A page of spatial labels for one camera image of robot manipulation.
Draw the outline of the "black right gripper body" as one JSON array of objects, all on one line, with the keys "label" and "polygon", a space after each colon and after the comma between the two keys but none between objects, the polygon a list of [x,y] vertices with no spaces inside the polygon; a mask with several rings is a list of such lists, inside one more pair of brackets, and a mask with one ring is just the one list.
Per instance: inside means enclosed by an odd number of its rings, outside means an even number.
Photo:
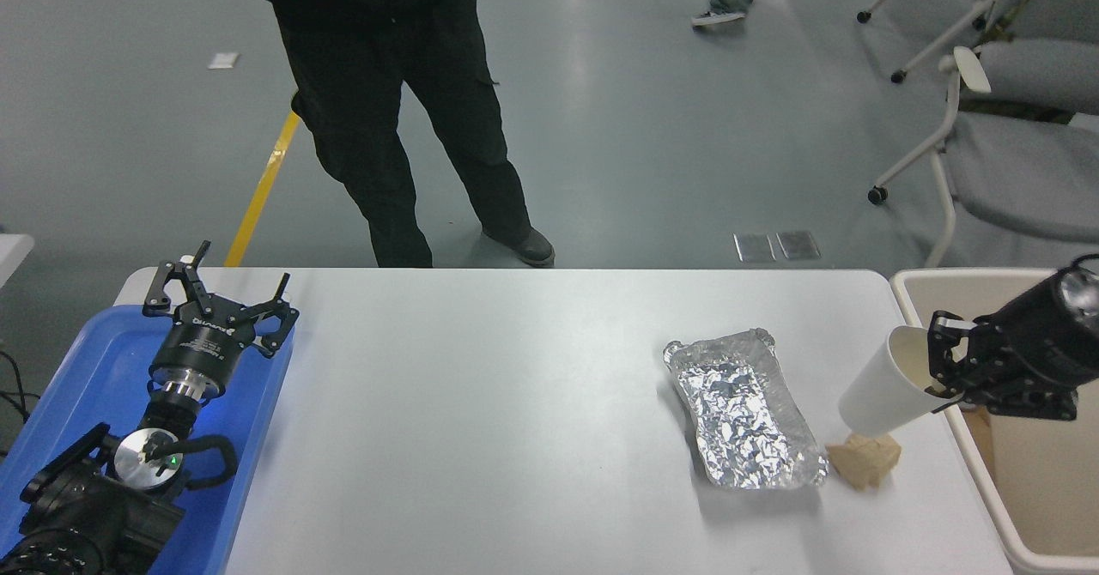
[{"label": "black right gripper body", "polygon": [[1095,273],[1055,273],[989,317],[1019,360],[1043,375],[1096,380],[1098,279]]}]

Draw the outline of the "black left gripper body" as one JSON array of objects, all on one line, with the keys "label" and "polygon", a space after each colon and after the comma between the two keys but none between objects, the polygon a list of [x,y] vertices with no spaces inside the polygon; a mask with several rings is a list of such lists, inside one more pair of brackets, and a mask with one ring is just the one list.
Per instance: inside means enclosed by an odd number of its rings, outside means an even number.
[{"label": "black left gripper body", "polygon": [[149,364],[149,378],[167,384],[198,376],[206,389],[227,388],[240,356],[255,338],[258,313],[221,296],[210,296],[203,305],[186,301],[173,312],[168,308],[164,296],[148,300],[151,318],[173,317],[173,327]]}]

